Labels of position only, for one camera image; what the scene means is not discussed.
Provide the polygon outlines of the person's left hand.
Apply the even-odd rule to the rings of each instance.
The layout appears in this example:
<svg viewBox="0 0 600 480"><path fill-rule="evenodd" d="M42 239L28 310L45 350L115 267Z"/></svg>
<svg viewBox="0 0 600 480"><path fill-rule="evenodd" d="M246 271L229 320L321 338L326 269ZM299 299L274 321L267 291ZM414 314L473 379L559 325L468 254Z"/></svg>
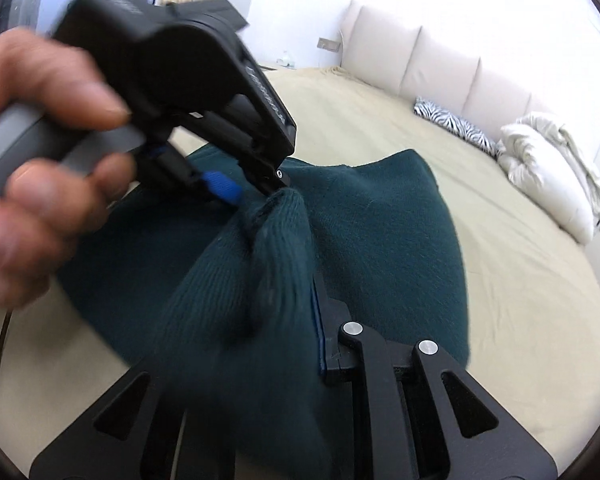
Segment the person's left hand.
<svg viewBox="0 0 600 480"><path fill-rule="evenodd" d="M130 117L86 52L26 28L0 35L0 112L14 101L38 104L73 129L112 130ZM0 197L0 308L44 296L79 237L102 227L134 179L127 154L104 158L87 177L46 159L20 166Z"/></svg>

